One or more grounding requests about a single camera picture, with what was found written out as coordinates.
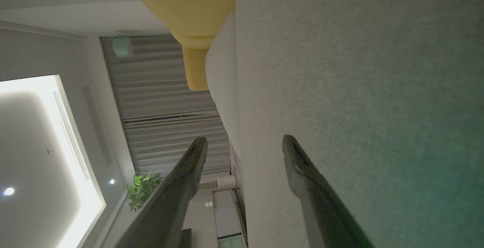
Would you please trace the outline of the white cabinet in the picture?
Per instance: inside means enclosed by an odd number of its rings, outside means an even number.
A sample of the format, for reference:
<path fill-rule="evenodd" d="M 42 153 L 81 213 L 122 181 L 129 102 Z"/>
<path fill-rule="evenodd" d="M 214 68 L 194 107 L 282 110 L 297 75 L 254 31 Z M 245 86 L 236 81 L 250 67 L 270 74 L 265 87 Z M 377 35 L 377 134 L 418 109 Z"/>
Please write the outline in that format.
<path fill-rule="evenodd" d="M 238 191 L 238 188 L 232 188 L 212 192 L 218 248 L 249 248 Z"/>

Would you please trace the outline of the yellow cushion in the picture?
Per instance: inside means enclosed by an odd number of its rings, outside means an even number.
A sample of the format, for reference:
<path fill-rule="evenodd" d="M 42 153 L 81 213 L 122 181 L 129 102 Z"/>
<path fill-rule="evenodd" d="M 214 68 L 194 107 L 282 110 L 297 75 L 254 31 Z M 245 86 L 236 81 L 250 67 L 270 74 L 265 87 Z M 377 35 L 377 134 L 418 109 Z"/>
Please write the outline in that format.
<path fill-rule="evenodd" d="M 180 43 L 186 81 L 192 91 L 207 91 L 205 60 L 213 39 L 235 0 L 140 0 Z"/>

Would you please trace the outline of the grey pleated curtain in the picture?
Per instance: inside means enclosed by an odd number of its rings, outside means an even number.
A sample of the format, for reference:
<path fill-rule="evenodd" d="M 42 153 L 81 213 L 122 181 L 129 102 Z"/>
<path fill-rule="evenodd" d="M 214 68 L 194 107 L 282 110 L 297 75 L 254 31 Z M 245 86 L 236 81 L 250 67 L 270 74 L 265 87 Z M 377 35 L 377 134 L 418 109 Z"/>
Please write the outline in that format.
<path fill-rule="evenodd" d="M 208 141 L 204 175 L 231 169 L 229 138 L 209 91 L 192 91 L 182 47 L 170 34 L 130 36 L 134 55 L 119 58 L 116 38 L 100 43 L 134 169 L 167 176 L 192 141 Z"/>

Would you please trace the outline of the round pale pendant lamp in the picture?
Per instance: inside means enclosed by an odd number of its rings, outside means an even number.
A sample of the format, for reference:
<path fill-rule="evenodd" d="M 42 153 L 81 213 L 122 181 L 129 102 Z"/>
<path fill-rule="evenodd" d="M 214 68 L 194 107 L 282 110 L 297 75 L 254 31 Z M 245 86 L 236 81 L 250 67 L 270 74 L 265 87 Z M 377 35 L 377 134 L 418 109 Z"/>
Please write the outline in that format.
<path fill-rule="evenodd" d="M 130 38 L 116 37 L 112 38 L 112 48 L 118 58 L 132 58 L 134 56 L 134 48 Z"/>

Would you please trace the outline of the green leafy plant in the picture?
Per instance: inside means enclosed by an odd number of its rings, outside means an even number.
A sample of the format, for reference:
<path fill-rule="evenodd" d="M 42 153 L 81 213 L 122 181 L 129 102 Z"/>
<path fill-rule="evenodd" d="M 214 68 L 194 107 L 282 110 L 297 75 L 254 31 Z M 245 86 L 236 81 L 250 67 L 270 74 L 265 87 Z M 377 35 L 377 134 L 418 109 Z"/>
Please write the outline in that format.
<path fill-rule="evenodd" d="M 130 211 L 140 210 L 144 203 L 154 193 L 157 186 L 161 183 L 160 174 L 152 175 L 152 171 L 146 175 L 134 173 L 133 182 L 127 186 L 127 203 Z"/>

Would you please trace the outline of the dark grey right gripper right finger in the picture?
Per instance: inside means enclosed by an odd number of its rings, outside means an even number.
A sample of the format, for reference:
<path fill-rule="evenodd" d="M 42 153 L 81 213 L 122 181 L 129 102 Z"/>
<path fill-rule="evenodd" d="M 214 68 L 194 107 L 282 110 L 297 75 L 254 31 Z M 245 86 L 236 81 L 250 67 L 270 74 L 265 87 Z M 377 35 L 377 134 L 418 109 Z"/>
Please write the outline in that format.
<path fill-rule="evenodd" d="M 289 188 L 299 198 L 310 248 L 374 248 L 294 136 L 282 141 Z"/>

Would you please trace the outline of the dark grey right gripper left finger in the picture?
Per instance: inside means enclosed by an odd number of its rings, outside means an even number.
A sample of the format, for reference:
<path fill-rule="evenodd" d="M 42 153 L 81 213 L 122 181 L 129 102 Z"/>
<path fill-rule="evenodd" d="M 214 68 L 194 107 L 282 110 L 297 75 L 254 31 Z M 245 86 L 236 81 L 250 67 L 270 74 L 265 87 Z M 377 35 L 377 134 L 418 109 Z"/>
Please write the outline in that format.
<path fill-rule="evenodd" d="M 204 136 L 194 139 L 115 248 L 178 248 L 189 201 L 199 189 L 207 148 Z"/>

